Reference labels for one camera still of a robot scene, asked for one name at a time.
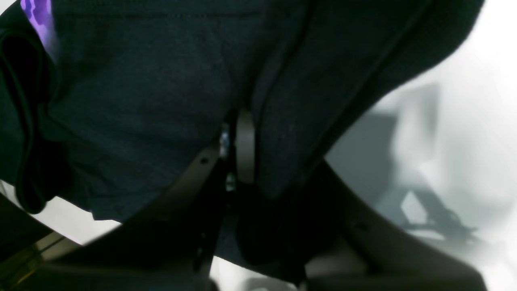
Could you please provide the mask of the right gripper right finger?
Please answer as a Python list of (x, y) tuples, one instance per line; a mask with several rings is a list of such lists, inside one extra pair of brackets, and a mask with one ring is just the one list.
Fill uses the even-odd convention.
[(307, 188), (303, 240), (313, 254), (301, 291), (485, 291), (473, 267), (377, 214), (321, 162)]

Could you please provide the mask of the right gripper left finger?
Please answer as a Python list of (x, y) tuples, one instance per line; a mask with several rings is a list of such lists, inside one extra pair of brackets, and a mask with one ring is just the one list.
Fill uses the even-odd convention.
[(219, 230), (240, 188), (255, 180), (251, 112), (221, 133), (160, 197), (88, 245), (35, 267), (15, 291), (212, 291)]

